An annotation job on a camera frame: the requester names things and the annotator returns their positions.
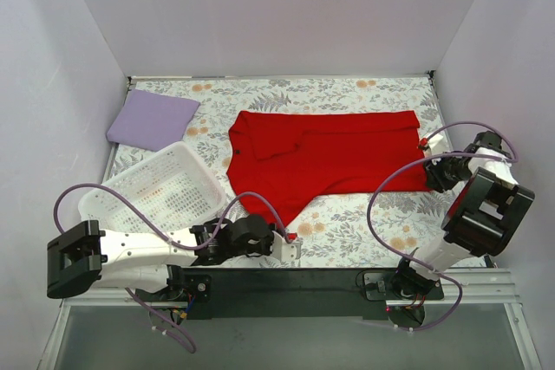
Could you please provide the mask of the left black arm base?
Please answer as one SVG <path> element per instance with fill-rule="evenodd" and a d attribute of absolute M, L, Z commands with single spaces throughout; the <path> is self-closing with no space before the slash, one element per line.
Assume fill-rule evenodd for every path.
<path fill-rule="evenodd" d="M 209 275 L 183 275 L 167 281 L 164 288 L 155 292 L 136 289 L 134 293 L 146 303 L 168 303 L 161 311 L 168 313 L 172 323 L 181 324 L 194 305 L 210 300 L 212 278 Z"/>

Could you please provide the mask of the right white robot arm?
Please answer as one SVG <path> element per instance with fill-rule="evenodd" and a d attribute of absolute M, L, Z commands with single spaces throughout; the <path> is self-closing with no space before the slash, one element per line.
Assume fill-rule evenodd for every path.
<path fill-rule="evenodd" d="M 535 199 L 513 177 L 497 133 L 478 133 L 464 153 L 423 164 L 428 188 L 444 192 L 465 185 L 441 223 L 443 234 L 414 250 L 413 261 L 399 262 L 391 284 L 402 298 L 427 295 L 439 274 L 461 260 L 499 255 Z"/>

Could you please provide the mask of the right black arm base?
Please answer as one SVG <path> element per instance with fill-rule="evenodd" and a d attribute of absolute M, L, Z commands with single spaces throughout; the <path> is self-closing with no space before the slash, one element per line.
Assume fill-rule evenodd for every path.
<path fill-rule="evenodd" d="M 388 319 L 398 327 L 420 328 L 425 321 L 425 301 L 444 299 L 439 280 L 428 280 L 409 267 L 402 258 L 395 269 L 364 269 L 355 285 L 369 302 L 382 302 Z"/>

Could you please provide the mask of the red t shirt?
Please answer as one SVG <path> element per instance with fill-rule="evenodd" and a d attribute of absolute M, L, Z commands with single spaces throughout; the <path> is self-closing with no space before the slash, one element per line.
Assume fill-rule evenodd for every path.
<path fill-rule="evenodd" d="M 421 159 L 414 111 L 263 114 L 242 111 L 228 131 L 233 191 L 250 214 L 290 224 L 319 196 L 371 193 Z"/>

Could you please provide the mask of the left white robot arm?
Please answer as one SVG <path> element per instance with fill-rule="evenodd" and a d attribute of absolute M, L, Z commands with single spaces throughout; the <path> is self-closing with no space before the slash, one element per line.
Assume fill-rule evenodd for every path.
<path fill-rule="evenodd" d="M 154 232 L 103 230 L 97 220 L 79 223 L 47 244 L 47 297 L 65 299 L 93 287 L 142 289 L 163 299 L 178 299 L 185 288 L 172 267 L 220 265 L 240 256 L 284 254 L 275 224 L 259 215 L 218 224 Z"/>

